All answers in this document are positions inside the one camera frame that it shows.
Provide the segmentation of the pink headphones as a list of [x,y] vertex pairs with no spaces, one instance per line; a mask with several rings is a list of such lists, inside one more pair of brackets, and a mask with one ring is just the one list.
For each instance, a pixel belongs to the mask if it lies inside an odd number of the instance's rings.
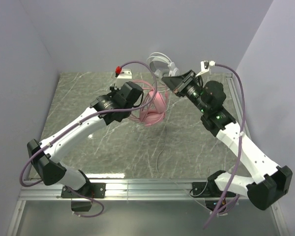
[[161,122],[165,118],[168,103],[168,89],[165,87],[165,85],[160,86],[164,90],[158,91],[153,101],[139,110],[138,117],[131,114],[129,119],[145,126],[152,126]]

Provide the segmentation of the white headphones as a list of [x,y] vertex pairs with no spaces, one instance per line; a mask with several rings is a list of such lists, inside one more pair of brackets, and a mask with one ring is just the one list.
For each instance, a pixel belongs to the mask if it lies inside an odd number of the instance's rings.
[[165,54],[154,52],[147,58],[147,64],[153,73],[161,80],[163,77],[175,77],[180,75],[176,64]]

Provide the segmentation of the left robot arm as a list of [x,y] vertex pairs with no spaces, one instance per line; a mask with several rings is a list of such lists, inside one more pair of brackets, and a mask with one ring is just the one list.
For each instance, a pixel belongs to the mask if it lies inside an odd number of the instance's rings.
[[43,141],[30,140],[27,143],[30,162],[41,181],[46,186],[61,183],[74,190],[85,188],[88,182],[85,174],[65,166],[61,160],[88,135],[129,117],[142,94],[143,89],[134,82],[126,82],[120,89],[111,88],[110,93],[97,97],[56,134]]

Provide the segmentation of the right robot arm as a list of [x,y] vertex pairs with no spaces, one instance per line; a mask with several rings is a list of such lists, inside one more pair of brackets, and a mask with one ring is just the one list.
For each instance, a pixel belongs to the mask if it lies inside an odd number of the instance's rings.
[[268,158],[247,135],[240,124],[224,108],[226,99],[220,82],[201,84],[201,77],[190,70],[180,76],[163,77],[163,83],[178,97],[187,97],[203,114],[201,121],[214,137],[224,143],[250,173],[242,177],[219,171],[208,180],[219,191],[246,196],[260,210],[266,210],[288,193],[293,172]]

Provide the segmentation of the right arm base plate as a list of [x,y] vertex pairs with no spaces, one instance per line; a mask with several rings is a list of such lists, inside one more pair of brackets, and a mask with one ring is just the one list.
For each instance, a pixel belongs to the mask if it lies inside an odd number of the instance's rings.
[[189,195],[193,198],[208,198],[212,194],[208,187],[207,181],[196,181],[191,183],[192,188],[189,191]]

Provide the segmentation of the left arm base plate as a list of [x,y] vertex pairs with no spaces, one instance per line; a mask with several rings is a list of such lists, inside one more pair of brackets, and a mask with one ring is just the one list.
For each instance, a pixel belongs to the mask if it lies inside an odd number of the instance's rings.
[[80,195],[89,198],[99,198],[105,197],[106,184],[105,183],[92,183],[87,182],[78,190],[73,190],[68,186],[64,186],[61,191],[61,198],[79,198]]

